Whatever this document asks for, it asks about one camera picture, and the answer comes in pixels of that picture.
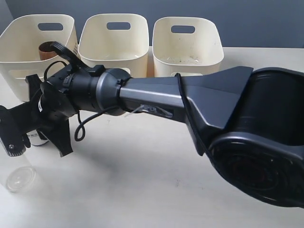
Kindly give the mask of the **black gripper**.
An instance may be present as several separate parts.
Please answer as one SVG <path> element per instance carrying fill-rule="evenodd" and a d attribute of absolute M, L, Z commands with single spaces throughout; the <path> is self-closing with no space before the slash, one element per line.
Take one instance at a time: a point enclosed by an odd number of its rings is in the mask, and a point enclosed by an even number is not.
<path fill-rule="evenodd" d="M 60 157 L 73 152 L 68 119 L 78 112 L 71 89 L 75 76 L 72 69 L 62 69 L 45 82 L 36 74 L 28 75 L 29 101 L 14 107 L 14 118 L 0 106 L 0 142 L 9 157 L 23 155 L 31 147 L 26 133 L 39 128 Z"/>

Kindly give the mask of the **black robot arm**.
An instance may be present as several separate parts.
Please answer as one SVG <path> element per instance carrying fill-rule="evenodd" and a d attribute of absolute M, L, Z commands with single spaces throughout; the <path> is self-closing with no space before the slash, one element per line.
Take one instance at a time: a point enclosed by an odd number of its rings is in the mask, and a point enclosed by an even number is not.
<path fill-rule="evenodd" d="M 205 76 L 132 78 L 119 68 L 68 65 L 45 82 L 26 79 L 30 100 L 0 109 L 0 141 L 11 157 L 38 130 L 72 152 L 69 118 L 147 113 L 182 122 L 199 155 L 247 195 L 286 207 L 304 202 L 304 75 L 233 67 Z"/>

